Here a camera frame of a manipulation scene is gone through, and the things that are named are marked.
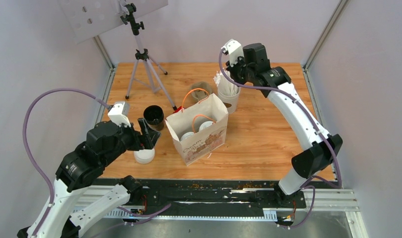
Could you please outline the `lidded coffee cup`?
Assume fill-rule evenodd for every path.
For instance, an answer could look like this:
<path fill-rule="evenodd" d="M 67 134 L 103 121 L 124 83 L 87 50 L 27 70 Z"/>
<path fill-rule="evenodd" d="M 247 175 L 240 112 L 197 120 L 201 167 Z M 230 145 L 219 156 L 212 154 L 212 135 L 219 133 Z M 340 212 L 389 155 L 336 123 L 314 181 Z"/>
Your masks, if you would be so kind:
<path fill-rule="evenodd" d="M 182 137 L 180 138 L 180 141 L 183 141 L 191 136 L 193 136 L 195 133 L 193 131 L 190 132 L 186 132 L 185 134 L 182 135 Z"/>

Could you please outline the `white cup lid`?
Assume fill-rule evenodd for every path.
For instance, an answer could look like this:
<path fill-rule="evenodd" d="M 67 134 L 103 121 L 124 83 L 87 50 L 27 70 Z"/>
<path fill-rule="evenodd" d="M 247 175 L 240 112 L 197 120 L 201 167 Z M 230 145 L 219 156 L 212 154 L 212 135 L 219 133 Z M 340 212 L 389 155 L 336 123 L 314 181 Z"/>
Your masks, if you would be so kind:
<path fill-rule="evenodd" d="M 205 122 L 203 122 L 203 123 L 200 125 L 198 131 L 202 131 L 202 130 L 204 130 L 204 129 L 210 127 L 210 126 L 212 126 L 213 124 L 215 124 L 214 121 L 205 121 Z"/>

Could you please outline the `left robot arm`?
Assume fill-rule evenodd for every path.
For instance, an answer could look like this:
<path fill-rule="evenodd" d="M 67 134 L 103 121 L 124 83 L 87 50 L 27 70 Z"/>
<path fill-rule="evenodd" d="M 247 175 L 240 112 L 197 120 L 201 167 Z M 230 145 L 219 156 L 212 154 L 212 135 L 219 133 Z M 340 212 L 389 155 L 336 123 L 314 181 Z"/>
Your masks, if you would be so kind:
<path fill-rule="evenodd" d="M 50 184 L 50 196 L 37 220 L 18 231 L 19 238 L 78 238 L 114 208 L 142 200 L 142 185 L 132 176 L 121 179 L 109 196 L 104 196 L 71 216 L 79 198 L 105 168 L 126 151 L 153 149 L 161 133 L 144 119 L 138 119 L 141 131 L 133 124 L 102 121 L 89 130 L 86 140 L 66 154 Z"/>

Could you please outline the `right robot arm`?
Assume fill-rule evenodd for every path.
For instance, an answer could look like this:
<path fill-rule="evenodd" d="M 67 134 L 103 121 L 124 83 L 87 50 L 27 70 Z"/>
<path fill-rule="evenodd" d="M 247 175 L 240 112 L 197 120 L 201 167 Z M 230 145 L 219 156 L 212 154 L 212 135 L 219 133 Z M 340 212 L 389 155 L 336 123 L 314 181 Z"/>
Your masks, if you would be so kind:
<path fill-rule="evenodd" d="M 260 90 L 294 131 L 303 151 L 291 160 L 292 168 L 279 181 L 274 202 L 286 207 L 293 194 L 305 187 L 316 175 L 331 164 L 337 164 L 337 154 L 343 140 L 331 135 L 307 109 L 288 73 L 280 66 L 271 67 L 266 48 L 261 43 L 242 46 L 231 39 L 221 49 L 227 55 L 229 81 L 239 87 Z"/>

